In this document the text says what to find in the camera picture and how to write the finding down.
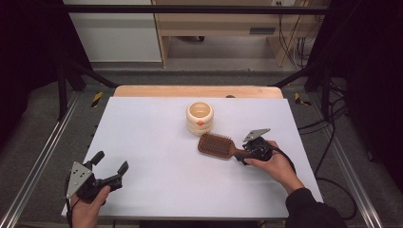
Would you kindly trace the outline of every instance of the beige cup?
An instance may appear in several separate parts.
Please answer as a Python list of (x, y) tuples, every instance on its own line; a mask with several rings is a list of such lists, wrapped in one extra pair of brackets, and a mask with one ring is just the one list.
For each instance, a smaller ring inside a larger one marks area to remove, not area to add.
[(206, 102), (193, 103), (186, 110), (187, 129), (197, 136), (211, 131), (213, 119), (213, 107)]

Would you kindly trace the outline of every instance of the person's right hand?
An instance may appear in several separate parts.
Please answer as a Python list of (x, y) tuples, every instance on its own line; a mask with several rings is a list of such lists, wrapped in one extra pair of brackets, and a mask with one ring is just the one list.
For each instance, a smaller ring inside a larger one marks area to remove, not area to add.
[[(267, 141), (278, 148), (274, 141)], [(299, 188), (303, 188), (303, 183), (297, 177), (288, 160), (278, 151), (273, 150), (272, 158), (269, 161), (259, 161), (255, 159), (245, 159), (247, 163), (266, 171), (275, 181), (281, 183), (288, 194)]]

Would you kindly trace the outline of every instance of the hairbrush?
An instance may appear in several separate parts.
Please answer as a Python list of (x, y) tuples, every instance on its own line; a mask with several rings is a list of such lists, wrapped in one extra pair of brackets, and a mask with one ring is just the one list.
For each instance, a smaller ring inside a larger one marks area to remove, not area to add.
[(246, 159), (250, 156), (246, 150), (239, 150), (234, 142), (222, 135), (214, 133), (204, 133), (199, 140), (198, 149), (200, 152), (215, 157), (229, 159), (232, 156), (240, 159)]

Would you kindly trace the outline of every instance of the white table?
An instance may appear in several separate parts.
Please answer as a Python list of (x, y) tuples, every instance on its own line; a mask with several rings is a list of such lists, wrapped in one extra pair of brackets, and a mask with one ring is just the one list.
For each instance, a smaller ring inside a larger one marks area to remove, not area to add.
[(267, 174), (235, 158), (220, 160), (197, 149), (199, 137), (185, 126), (185, 110), (206, 101), (215, 109), (212, 132), (237, 148), (250, 130), (271, 128), (294, 162), (298, 177), (322, 201), (287, 100), (264, 98), (112, 97), (86, 159), (103, 150), (97, 179), (129, 168), (122, 189), (112, 192), (100, 217), (115, 219), (277, 219), (288, 217), (287, 193)]

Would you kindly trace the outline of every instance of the person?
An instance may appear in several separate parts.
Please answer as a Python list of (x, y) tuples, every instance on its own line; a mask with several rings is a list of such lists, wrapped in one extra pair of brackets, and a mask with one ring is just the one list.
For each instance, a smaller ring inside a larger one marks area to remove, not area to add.
[[(278, 148), (276, 142), (268, 142)], [(347, 225), (335, 208), (325, 203), (317, 202), (314, 199), (311, 191), (305, 188), (288, 160), (278, 151), (273, 150), (272, 158), (269, 161), (259, 161), (255, 159), (245, 159), (245, 161), (267, 172), (270, 177), (279, 182), (284, 187), (285, 191), (287, 191), (288, 197), (285, 204), (289, 217), (285, 222), (285, 227), (347, 228)], [(92, 203), (79, 201), (76, 196), (73, 196), (72, 200), (77, 202), (73, 210), (73, 228), (96, 227), (99, 210), (105, 202), (109, 191), (110, 188), (108, 186), (103, 188)], [(151, 225), (147, 223), (146, 227), (157, 227), (158, 224), (160, 223), (152, 222)]]

